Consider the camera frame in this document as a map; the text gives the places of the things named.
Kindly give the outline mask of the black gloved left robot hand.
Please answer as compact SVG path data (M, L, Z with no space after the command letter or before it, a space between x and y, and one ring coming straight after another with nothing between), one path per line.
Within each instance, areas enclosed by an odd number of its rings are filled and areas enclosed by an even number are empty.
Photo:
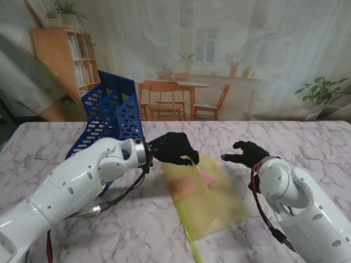
M152 155L163 163L197 165L199 153L190 145L184 132L167 132L147 143Z

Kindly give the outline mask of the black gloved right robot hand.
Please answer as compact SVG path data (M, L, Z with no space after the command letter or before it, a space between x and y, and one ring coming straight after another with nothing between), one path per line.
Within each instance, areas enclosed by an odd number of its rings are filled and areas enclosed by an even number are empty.
M221 160L243 164L244 166L251 169L262 159L270 156L266 150L251 141L238 141L233 144L233 149L241 149L242 154L223 154L220 157Z

